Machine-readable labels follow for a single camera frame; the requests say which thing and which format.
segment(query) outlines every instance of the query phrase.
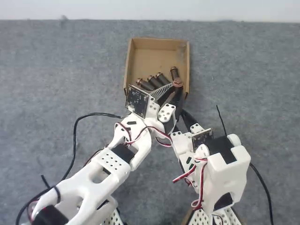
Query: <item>black cable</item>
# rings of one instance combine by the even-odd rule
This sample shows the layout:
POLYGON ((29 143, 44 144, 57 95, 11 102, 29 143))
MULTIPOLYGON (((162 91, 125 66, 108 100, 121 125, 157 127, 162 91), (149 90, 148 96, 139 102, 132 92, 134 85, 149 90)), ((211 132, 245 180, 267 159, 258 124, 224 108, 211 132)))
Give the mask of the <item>black cable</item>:
POLYGON ((47 182, 45 176, 44 176, 44 175, 41 175, 41 178, 42 178, 42 181, 44 182, 45 186, 46 186, 48 189, 50 189, 50 185, 48 184, 48 182, 47 182))
POLYGON ((225 129, 225 125, 224 125, 224 122, 223 122, 223 119, 222 119, 220 110, 219 110, 219 108, 218 108, 218 105, 216 105, 216 107, 217 107, 217 112, 219 113, 220 120, 221 120, 221 122, 222 122, 222 126, 223 126, 224 133, 225 133, 225 135, 227 136, 227 132, 226 132, 226 129, 225 129))
MULTIPOLYGON (((118 116, 118 115, 115 115, 115 114, 111 114, 111 113, 105 113, 105 112, 92 112, 92 113, 88 113, 86 115, 83 115, 79 118, 76 119, 75 121, 75 124, 74 124, 74 129, 73 129, 73 157, 72 157, 72 161, 71 161, 71 164, 69 166, 69 168, 67 169, 66 173, 63 175, 63 177, 61 178, 60 181, 63 181, 64 179, 66 179, 66 177, 68 176, 68 174, 70 173, 73 165, 74 165, 74 161, 75 161, 75 157, 76 157, 76 131, 77 131, 77 125, 78 125, 78 122, 84 118, 87 118, 89 116, 108 116, 108 117, 111 117, 111 118, 118 118, 118 119, 122 119, 121 116, 118 116)), ((15 225, 19 225, 20 223, 20 219, 21 219, 21 216, 23 214, 23 212, 25 211, 25 209, 27 207, 29 207, 30 203, 32 203, 33 201, 37 200, 39 197, 41 197, 43 194, 47 193, 48 191, 50 190, 50 188, 47 188, 43 191, 41 191, 39 194, 37 194, 36 196, 34 196, 32 199, 30 199, 28 202, 26 202, 23 207, 20 209, 16 219, 15 219, 15 225)), ((55 189, 56 192, 58 193, 58 200, 60 201, 60 193, 59 193, 59 190, 58 189, 55 189)))
POLYGON ((121 119, 122 117, 121 116, 117 116, 115 114, 111 114, 111 113, 104 113, 104 112, 92 112, 92 113, 89 113, 89 114, 86 114, 84 116, 81 116, 79 118, 77 118, 77 120, 75 121, 75 124, 74 124, 74 130, 73 130, 73 158, 72 158, 72 161, 71 161, 71 164, 68 168, 68 170, 66 171, 65 175, 61 178, 61 181, 64 180, 68 174, 70 173, 73 165, 74 165, 74 161, 75 161, 75 157, 76 157, 76 130, 77 130, 77 124, 79 121, 81 121, 82 119, 84 118, 87 118, 89 116, 108 116, 108 117, 112 117, 112 118, 118 118, 118 119, 121 119))
POLYGON ((259 181, 262 183, 262 186, 267 194, 267 198, 268 198, 268 203, 269 203, 269 211, 270 211, 270 221, 271 221, 271 225, 274 225, 274 221, 273 221, 273 209, 272 209, 272 201, 271 201, 271 196, 269 193, 269 190, 267 188, 267 185, 265 184, 265 182, 263 181, 262 176, 260 175, 260 173, 258 172, 257 168, 250 163, 251 168, 254 170, 254 172, 256 173, 259 181))

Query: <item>red and white wire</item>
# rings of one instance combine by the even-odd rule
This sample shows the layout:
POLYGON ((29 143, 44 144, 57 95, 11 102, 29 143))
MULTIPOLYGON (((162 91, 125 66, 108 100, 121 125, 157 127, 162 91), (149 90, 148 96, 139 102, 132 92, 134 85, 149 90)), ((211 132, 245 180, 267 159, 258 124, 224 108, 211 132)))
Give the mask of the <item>red and white wire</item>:
POLYGON ((195 163, 206 162, 206 161, 207 161, 207 158, 195 158, 194 159, 195 163))
POLYGON ((201 203, 203 200, 203 184, 204 184, 204 168, 206 167, 207 163, 203 165, 201 169, 201 177, 200 177, 200 190, 199 190, 199 198, 192 201, 191 206, 195 209, 198 210, 201 208, 201 203))
POLYGON ((197 187, 197 185, 195 184, 195 182, 193 180, 190 180, 188 177, 185 177, 184 181, 188 184, 188 186, 193 186, 194 188, 197 187))
POLYGON ((167 147, 167 148, 170 148, 170 147, 172 147, 172 145, 171 145, 171 144, 167 144, 167 143, 162 143, 162 142, 160 142, 160 141, 158 140, 158 138, 157 138, 157 137, 155 137, 155 139, 156 139, 156 141, 158 142, 158 144, 160 144, 160 145, 162 145, 162 146, 164 146, 164 147, 167 147))
POLYGON ((186 173, 180 175, 179 177, 175 178, 172 182, 176 183, 177 181, 189 176, 191 173, 193 173, 196 169, 196 165, 194 165, 189 171, 187 171, 186 173))
MULTIPOLYGON (((137 136, 134 140, 129 141, 129 142, 126 142, 126 143, 127 143, 127 144, 133 144, 134 142, 136 142, 136 141, 141 137, 143 131, 146 130, 146 129, 153 129, 153 130, 157 131, 157 132, 158 132, 159 134, 161 134, 163 137, 165 137, 166 139, 168 139, 168 140, 170 141, 170 143, 172 143, 172 139, 170 138, 169 135, 165 134, 164 132, 162 132, 161 130, 159 130, 159 129, 157 129, 156 127, 153 127, 153 126, 146 126, 146 127, 144 127, 144 128, 140 131, 140 133, 138 134, 138 136, 137 136)), ((166 146, 166 147, 169 147, 169 145, 170 145, 170 147, 172 146, 172 144, 164 144, 164 143, 161 143, 161 142, 159 142, 159 143, 160 143, 160 144, 163 144, 163 145, 166 146)))
POLYGON ((119 122, 117 122, 116 124, 118 124, 120 127, 122 127, 123 128, 123 130, 124 131, 126 131, 127 132, 127 135, 128 135, 128 138, 129 138, 129 141, 131 141, 131 134, 130 134, 130 132, 127 130, 127 128, 123 125, 123 124, 121 124, 121 123, 119 123, 119 122))

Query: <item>black sensor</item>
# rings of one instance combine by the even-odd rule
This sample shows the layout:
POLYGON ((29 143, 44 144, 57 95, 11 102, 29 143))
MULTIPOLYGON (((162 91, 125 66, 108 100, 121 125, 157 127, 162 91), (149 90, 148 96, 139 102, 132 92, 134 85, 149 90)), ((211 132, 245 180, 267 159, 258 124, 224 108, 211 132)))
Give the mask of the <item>black sensor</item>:
POLYGON ((128 86, 126 96, 126 108, 131 108, 133 113, 145 118, 148 106, 149 94, 133 85, 128 86))

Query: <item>white wall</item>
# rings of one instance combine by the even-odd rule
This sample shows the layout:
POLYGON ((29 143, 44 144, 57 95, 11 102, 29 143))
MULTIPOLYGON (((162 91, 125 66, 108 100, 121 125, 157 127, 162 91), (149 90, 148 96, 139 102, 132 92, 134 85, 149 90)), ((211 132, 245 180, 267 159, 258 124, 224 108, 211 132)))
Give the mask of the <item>white wall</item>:
POLYGON ((300 0, 0 0, 0 19, 300 22, 300 0))

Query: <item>black antenna wire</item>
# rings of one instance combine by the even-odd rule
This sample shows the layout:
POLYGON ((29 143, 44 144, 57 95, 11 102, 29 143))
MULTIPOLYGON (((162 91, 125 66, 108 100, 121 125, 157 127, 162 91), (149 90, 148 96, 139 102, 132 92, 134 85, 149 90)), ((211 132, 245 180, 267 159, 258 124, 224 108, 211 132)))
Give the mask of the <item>black antenna wire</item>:
MULTIPOLYGON (((226 129, 225 129, 225 125, 224 125, 224 122, 223 122, 223 119, 222 119, 222 116, 221 116, 221 113, 219 111, 219 108, 218 108, 218 105, 216 105, 217 107, 217 112, 219 113, 219 117, 220 117, 220 120, 222 122, 222 126, 223 126, 223 129, 224 129, 224 133, 225 135, 227 136, 227 132, 226 132, 226 129)), ((272 208, 272 201, 271 201, 271 195, 269 193, 269 190, 267 188, 267 185, 265 184, 262 176, 260 175, 260 173, 258 172, 257 168, 252 164, 250 163, 250 167, 254 170, 254 172, 256 173, 259 181, 261 182, 262 186, 263 186, 263 189, 265 190, 266 192, 266 195, 267 195, 267 198, 268 198, 268 204, 269 204, 269 212, 270 212, 270 221, 271 221, 271 225, 274 225, 274 221, 273 221, 273 208, 272 208)))
POLYGON ((222 119, 220 110, 219 110, 219 108, 218 108, 218 105, 216 105, 216 107, 217 107, 217 112, 219 113, 220 120, 221 120, 221 122, 222 122, 222 126, 223 126, 224 133, 225 133, 225 135, 227 136, 227 132, 226 132, 226 129, 225 129, 225 125, 224 125, 224 122, 223 122, 223 119, 222 119))
POLYGON ((250 163, 250 167, 254 170, 254 172, 256 173, 259 181, 261 182, 262 186, 263 186, 263 189, 264 191, 266 192, 266 195, 267 195, 267 198, 268 198, 268 204, 269 204, 269 212, 270 212, 270 221, 271 221, 271 224, 274 225, 274 221, 273 221, 273 209, 272 209, 272 201, 271 201, 271 195, 269 193, 269 190, 267 188, 267 185, 265 184, 262 176, 260 175, 260 173, 258 172, 257 168, 252 164, 250 163))

